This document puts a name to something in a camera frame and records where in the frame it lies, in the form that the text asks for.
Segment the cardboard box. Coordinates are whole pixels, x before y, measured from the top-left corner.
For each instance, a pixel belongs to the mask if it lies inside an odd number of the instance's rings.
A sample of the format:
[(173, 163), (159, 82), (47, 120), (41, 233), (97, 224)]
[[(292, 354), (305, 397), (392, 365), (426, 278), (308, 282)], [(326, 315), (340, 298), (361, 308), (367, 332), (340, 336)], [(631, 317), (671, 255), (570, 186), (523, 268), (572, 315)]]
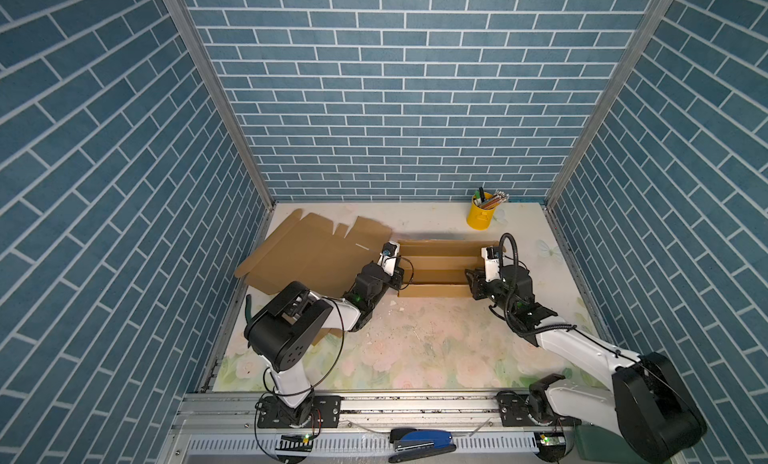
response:
[(405, 260), (407, 287), (400, 298), (470, 298), (465, 271), (484, 267), (481, 250), (490, 241), (402, 240), (399, 255)]

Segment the cardboard sheet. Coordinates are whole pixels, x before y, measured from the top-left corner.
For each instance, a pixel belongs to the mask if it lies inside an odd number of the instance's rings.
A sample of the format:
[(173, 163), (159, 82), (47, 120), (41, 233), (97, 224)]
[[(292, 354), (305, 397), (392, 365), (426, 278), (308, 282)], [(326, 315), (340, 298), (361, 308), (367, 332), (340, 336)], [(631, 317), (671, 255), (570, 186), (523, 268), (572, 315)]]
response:
[(364, 266), (379, 260), (391, 234), (389, 227), (371, 219), (359, 217), (352, 226), (336, 225), (318, 214), (296, 210), (237, 267), (235, 275), (272, 299), (294, 281), (322, 296), (340, 298)]

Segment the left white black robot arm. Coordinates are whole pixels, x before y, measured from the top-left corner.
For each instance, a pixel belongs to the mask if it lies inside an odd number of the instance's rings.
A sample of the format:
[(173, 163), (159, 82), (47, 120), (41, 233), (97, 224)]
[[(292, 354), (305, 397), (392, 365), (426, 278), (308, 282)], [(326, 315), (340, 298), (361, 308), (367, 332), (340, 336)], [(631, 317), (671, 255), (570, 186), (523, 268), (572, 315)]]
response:
[(267, 363), (274, 383), (270, 393), (289, 411), (308, 408), (314, 398), (302, 359), (323, 330), (346, 334), (362, 329), (387, 293), (399, 291), (405, 278), (401, 259), (382, 255), (363, 267), (354, 284), (340, 298), (322, 296), (294, 281), (257, 313), (252, 298), (244, 304), (247, 345)]

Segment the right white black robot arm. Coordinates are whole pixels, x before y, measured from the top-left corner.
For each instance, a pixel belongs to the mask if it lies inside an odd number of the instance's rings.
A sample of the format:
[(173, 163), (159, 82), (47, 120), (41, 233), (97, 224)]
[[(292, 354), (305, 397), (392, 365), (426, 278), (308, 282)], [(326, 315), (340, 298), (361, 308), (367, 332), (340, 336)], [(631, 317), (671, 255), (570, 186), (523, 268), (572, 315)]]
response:
[(705, 418), (673, 363), (656, 352), (638, 354), (611, 345), (536, 302), (519, 284), (515, 267), (497, 274), (466, 270), (472, 297), (488, 299), (491, 311), (530, 345), (586, 371), (601, 388), (575, 385), (562, 374), (531, 384), (525, 407), (542, 426), (570, 418), (624, 439), (649, 463), (662, 463), (693, 447), (707, 433)]

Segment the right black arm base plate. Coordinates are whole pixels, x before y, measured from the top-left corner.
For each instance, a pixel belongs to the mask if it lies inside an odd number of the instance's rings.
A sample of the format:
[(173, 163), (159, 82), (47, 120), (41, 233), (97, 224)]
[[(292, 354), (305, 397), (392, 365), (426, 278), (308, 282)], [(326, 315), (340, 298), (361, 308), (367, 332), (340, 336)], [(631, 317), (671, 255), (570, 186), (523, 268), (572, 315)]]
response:
[(557, 414), (541, 394), (518, 394), (502, 390), (496, 394), (495, 399), (503, 427), (575, 427), (582, 423), (578, 418)]

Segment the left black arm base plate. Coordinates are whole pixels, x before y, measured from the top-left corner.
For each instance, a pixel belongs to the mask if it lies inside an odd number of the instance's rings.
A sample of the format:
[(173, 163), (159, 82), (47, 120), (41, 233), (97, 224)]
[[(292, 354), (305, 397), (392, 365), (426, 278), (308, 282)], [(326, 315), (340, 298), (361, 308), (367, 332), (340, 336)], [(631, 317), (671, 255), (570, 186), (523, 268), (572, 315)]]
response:
[(265, 395), (257, 416), (257, 425), (265, 429), (310, 428), (315, 426), (337, 428), (341, 412), (341, 397), (310, 394), (293, 408), (281, 398)]

